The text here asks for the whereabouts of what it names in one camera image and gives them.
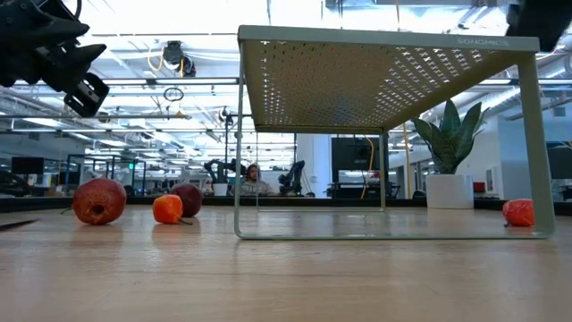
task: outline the metal frame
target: metal frame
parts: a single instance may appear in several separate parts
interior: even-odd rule
[[[536,69],[535,53],[538,51],[538,40],[535,38],[504,38],[504,37],[475,37],[475,36],[457,36],[457,35],[417,35],[413,33],[395,33],[395,32],[377,32],[377,31],[354,31],[354,30],[319,30],[319,29],[301,29],[301,28],[284,28],[284,27],[254,27],[240,26],[239,29],[239,48],[240,48],[240,76],[239,76],[239,104],[238,104],[238,133],[242,133],[242,115],[243,115],[243,98],[245,77],[245,45],[244,40],[255,41],[305,41],[320,43],[350,43],[350,44],[376,44],[387,46],[416,46],[416,47],[440,47],[440,48],[469,48],[469,49],[488,49],[498,51],[501,56],[503,50],[509,48],[512,58],[509,62],[491,62],[492,67],[489,72],[499,68],[506,68],[509,65],[517,64],[519,71],[520,90],[523,101],[523,116],[525,118],[526,147],[528,153],[529,172],[531,176],[531,189],[534,201],[534,213],[536,217],[536,225],[534,232],[530,234],[480,234],[477,236],[469,236],[464,234],[449,235],[427,235],[427,234],[392,234],[392,233],[362,233],[362,234],[346,234],[346,235],[283,235],[283,234],[247,234],[240,230],[240,180],[235,182],[234,194],[234,231],[241,239],[258,239],[258,240],[363,240],[363,239],[532,239],[532,238],[548,238],[552,236],[555,229],[554,209],[552,207],[552,196],[550,189],[550,175],[548,168],[548,157],[543,131],[543,118],[538,93],[538,75]],[[458,89],[448,89],[450,94],[453,90],[461,92],[470,88],[475,82],[480,82],[483,78],[491,75],[485,75],[486,72],[473,72],[471,77],[466,77],[458,84]],[[431,104],[435,97],[429,97],[425,102],[425,110],[432,107]],[[414,106],[412,112],[424,112],[421,104]],[[266,126],[258,127],[263,131],[274,131]],[[297,127],[294,124],[290,127],[295,132]],[[376,132],[383,134],[383,129],[350,129],[351,131],[359,130],[355,133],[371,133]],[[237,138],[237,162],[241,161],[241,135]],[[383,155],[380,157],[382,162],[380,169],[383,169]],[[381,185],[382,208],[385,203],[385,187]]]

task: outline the red apple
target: red apple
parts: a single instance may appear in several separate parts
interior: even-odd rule
[[[171,194],[176,194],[181,198],[183,217],[196,215],[203,205],[203,192],[194,184],[175,184],[171,189]]]
[[[81,222],[105,225],[122,215],[126,202],[127,193],[119,182],[96,178],[78,187],[72,207]]]

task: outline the orange tomato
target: orange tomato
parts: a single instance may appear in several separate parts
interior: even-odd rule
[[[182,217],[182,200],[177,195],[164,195],[153,201],[153,217],[157,223],[178,224]]]

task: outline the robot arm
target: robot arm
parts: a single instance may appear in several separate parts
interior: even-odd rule
[[[304,165],[306,165],[304,160],[298,161],[292,165],[292,168],[286,175],[282,174],[278,177],[278,182],[281,184],[280,193],[286,194],[293,191],[296,194],[300,194],[302,192],[301,177]]]
[[[109,88],[93,73],[91,62],[105,45],[78,47],[89,30],[62,0],[0,1],[0,85],[10,88],[17,80],[36,84],[43,80],[63,91],[66,105],[80,116],[97,113]]]
[[[216,167],[217,174],[216,175],[213,172],[213,165],[217,165],[217,167]],[[226,178],[224,176],[224,170],[231,170],[236,174],[238,173],[236,171],[236,159],[233,159],[230,163],[224,163],[224,162],[219,161],[217,159],[211,160],[211,161],[205,163],[204,168],[205,168],[205,170],[208,171],[208,174],[211,176],[211,178],[213,178],[213,183],[226,182]],[[240,174],[246,174],[246,172],[247,172],[247,168],[244,165],[240,165]]]

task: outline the shelf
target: shelf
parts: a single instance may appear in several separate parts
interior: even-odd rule
[[[539,50],[536,38],[240,26],[261,132],[381,133]]]

